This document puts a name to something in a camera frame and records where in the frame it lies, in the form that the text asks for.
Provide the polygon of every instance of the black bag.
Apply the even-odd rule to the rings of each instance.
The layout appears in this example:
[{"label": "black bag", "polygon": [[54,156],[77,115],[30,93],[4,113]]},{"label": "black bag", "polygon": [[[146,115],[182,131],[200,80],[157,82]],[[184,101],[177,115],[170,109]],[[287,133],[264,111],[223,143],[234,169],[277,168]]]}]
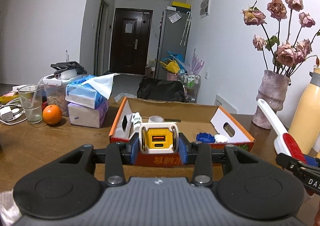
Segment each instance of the black bag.
[{"label": "black bag", "polygon": [[137,97],[145,100],[187,102],[180,81],[164,81],[147,77],[141,80]]}]

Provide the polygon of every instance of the white handle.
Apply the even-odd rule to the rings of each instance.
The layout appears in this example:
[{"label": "white handle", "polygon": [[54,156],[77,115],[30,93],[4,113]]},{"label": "white handle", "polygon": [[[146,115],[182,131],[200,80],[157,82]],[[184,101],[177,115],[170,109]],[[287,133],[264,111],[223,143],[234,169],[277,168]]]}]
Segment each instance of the white handle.
[{"label": "white handle", "polygon": [[277,135],[281,136],[284,133],[288,133],[284,125],[280,121],[280,119],[277,117],[277,115],[274,113],[272,108],[269,106],[269,104],[266,103],[266,101],[263,99],[258,99],[257,102],[262,112],[266,115],[267,119],[270,121]]}]

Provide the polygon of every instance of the door frame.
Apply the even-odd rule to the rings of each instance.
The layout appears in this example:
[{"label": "door frame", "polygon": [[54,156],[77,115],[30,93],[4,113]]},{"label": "door frame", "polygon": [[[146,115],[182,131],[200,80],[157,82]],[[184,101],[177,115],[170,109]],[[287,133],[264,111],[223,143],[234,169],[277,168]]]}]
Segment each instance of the door frame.
[{"label": "door frame", "polygon": [[116,20],[117,20],[117,16],[118,16],[118,12],[119,11],[149,12],[149,14],[150,14],[150,22],[148,24],[148,41],[147,41],[148,52],[147,52],[147,59],[146,59],[146,64],[147,64],[148,53],[149,53],[150,34],[151,34],[151,28],[152,28],[153,10],[149,10],[149,9],[132,9],[132,8],[115,8],[115,17],[114,17],[114,20],[113,20],[112,38],[111,38],[111,47],[110,47],[109,69],[110,69],[110,67],[111,67],[111,65],[112,65],[112,63],[114,61],[114,59],[112,59],[112,50],[114,49],[113,38],[114,38],[115,31],[116,31]]},{"label": "door frame", "polygon": [[[102,23],[102,17],[103,17],[103,8],[108,6],[108,17],[107,17],[107,24],[106,24],[106,31],[108,29],[108,18],[109,18],[109,13],[110,13],[110,3],[108,3],[106,0],[101,0],[100,1],[100,6],[99,6],[99,12],[98,12],[98,20],[97,20],[97,28],[96,28],[96,36],[95,36],[95,42],[94,42],[94,52],[93,52],[93,75],[97,75],[98,72],[98,60],[99,60],[99,38],[100,38],[100,32],[101,32],[101,23]],[[103,43],[103,57],[102,57],[102,66],[104,66],[104,55],[105,55],[105,44],[106,44],[106,38],[104,38],[104,43]]]}]

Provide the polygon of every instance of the dark brown door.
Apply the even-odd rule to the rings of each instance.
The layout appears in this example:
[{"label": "dark brown door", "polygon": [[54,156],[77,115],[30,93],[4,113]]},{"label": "dark brown door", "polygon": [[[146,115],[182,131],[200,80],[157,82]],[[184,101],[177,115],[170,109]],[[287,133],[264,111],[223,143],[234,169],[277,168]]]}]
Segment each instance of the dark brown door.
[{"label": "dark brown door", "polygon": [[144,75],[152,10],[116,9],[110,72]]}]

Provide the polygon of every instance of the orange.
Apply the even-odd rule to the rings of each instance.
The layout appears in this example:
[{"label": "orange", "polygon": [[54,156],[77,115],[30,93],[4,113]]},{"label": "orange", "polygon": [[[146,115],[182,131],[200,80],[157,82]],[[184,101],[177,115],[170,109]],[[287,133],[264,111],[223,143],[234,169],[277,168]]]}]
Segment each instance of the orange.
[{"label": "orange", "polygon": [[62,118],[62,112],[57,105],[49,105],[45,107],[42,117],[43,121],[48,125],[55,125],[60,122]]}]

